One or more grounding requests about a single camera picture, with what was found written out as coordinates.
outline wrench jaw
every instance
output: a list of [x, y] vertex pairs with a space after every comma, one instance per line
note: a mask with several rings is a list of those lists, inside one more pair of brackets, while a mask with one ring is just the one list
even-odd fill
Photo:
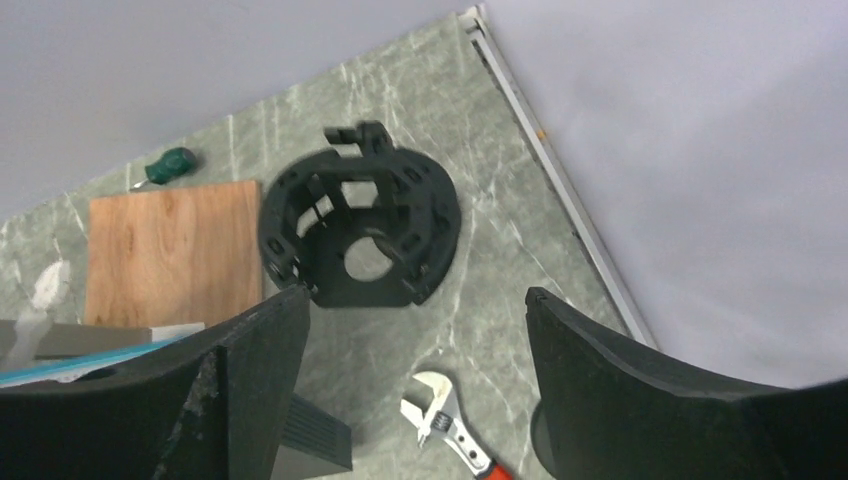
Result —
[[418, 430], [418, 447], [423, 447], [431, 436], [441, 438], [475, 477], [488, 472], [492, 468], [492, 458], [465, 428], [450, 379], [436, 372], [419, 372], [412, 378], [433, 389], [433, 401], [426, 413], [406, 399], [400, 401], [401, 414]]

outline white plastic piece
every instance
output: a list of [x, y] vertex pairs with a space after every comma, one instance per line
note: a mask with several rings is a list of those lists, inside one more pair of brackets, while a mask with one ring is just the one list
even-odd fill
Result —
[[45, 268], [35, 282], [35, 294], [15, 322], [15, 344], [0, 364], [0, 370], [17, 370], [35, 358], [38, 344], [53, 326], [47, 310], [64, 300], [71, 279], [70, 263], [60, 260]]

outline green screwdriver handle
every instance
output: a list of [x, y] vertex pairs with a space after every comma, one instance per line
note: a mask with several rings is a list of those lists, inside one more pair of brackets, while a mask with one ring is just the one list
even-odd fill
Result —
[[197, 168], [197, 157], [185, 148], [177, 147], [162, 154], [155, 163], [144, 167], [144, 173], [150, 183], [165, 185]]

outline green marble surface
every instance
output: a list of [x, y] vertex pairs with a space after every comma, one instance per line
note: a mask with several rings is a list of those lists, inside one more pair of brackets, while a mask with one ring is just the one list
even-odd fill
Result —
[[[518, 478], [549, 478], [528, 424], [538, 387], [524, 323], [524, 293], [543, 286], [624, 331], [566, 213], [548, 188], [511, 111], [455, 17], [150, 152], [102, 178], [7, 220], [0, 229], [0, 308], [15, 318], [41, 271], [63, 258], [71, 294], [53, 312], [78, 322], [84, 307], [91, 198], [126, 193], [142, 168], [183, 145], [202, 170], [170, 186], [241, 179], [268, 183], [298, 157], [327, 146], [322, 129], [382, 121], [395, 143], [451, 174], [463, 231], [451, 271], [433, 297], [405, 309], [321, 310], [297, 392], [350, 425], [354, 473], [334, 478], [469, 478], [446, 446], [423, 450], [399, 413], [410, 375], [437, 369], [458, 381], [466, 421]], [[372, 263], [360, 259], [366, 269]], [[266, 294], [275, 291], [266, 279]]]

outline wooden board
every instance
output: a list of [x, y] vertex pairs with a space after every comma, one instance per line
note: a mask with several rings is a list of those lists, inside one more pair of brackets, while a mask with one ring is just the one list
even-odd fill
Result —
[[257, 182], [91, 201], [85, 323], [227, 320], [262, 300]]

